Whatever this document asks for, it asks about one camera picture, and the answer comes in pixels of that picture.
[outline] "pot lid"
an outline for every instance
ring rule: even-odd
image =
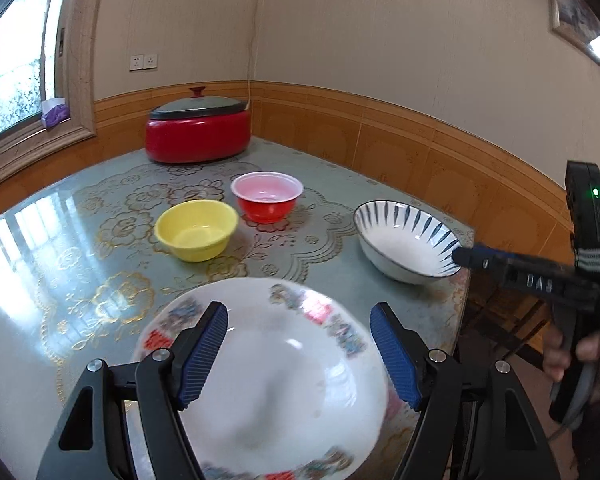
[[[237,114],[247,106],[246,101],[238,101],[238,99],[232,99],[231,97],[203,96],[202,91],[204,89],[203,86],[190,88],[193,97],[185,97],[158,106],[151,111],[149,117],[157,120],[168,120]]]

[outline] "floral tablecloth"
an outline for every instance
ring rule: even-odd
[[[171,205],[224,200],[250,171],[284,171],[305,185],[275,224],[241,219],[225,252],[199,264],[168,254],[152,227]],[[139,332],[179,294],[237,276],[306,285],[368,326],[377,301],[429,346],[455,343],[469,275],[430,286],[387,279],[362,255],[353,210],[376,199],[420,206],[464,245],[471,228],[395,189],[334,164],[254,139],[241,155],[209,164],[162,166],[134,152],[81,171],[0,216],[0,455],[19,479],[35,477],[62,405],[85,364],[128,362]],[[356,478],[391,478],[416,422],[392,394],[376,449]]]

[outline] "white bowl with blue stripes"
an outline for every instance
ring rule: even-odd
[[[353,219],[366,257],[389,278],[421,285],[460,269],[451,259],[460,246],[456,235],[417,207],[375,200],[359,206]]]

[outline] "electrical outlet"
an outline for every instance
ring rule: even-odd
[[[142,68],[158,68],[158,55],[144,54],[144,65]]]
[[[140,54],[140,56],[131,56],[129,60],[129,71],[131,70],[142,70],[142,66],[144,65],[144,55]]]

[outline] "lid knob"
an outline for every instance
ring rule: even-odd
[[[193,97],[202,97],[202,91],[206,88],[206,86],[193,86],[189,88],[193,92]]]

